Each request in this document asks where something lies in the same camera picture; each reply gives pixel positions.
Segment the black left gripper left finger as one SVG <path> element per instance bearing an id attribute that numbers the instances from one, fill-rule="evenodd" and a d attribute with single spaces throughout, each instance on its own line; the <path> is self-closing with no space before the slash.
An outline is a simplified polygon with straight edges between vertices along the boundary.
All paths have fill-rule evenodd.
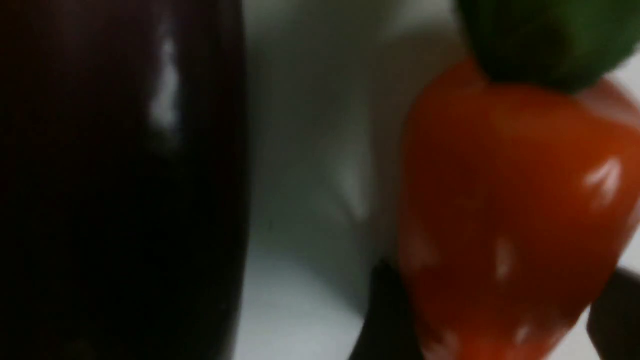
<path id="1" fill-rule="evenodd" d="M 407 292 L 386 260 L 371 272 L 368 310 L 351 360 L 422 360 Z"/>

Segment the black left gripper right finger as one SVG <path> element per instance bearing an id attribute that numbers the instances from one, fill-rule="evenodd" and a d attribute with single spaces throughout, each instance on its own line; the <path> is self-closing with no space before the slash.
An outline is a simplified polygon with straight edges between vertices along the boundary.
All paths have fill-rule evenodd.
<path id="1" fill-rule="evenodd" d="M 601 360 L 640 358 L 640 278 L 618 268 L 590 306 L 586 330 Z"/>

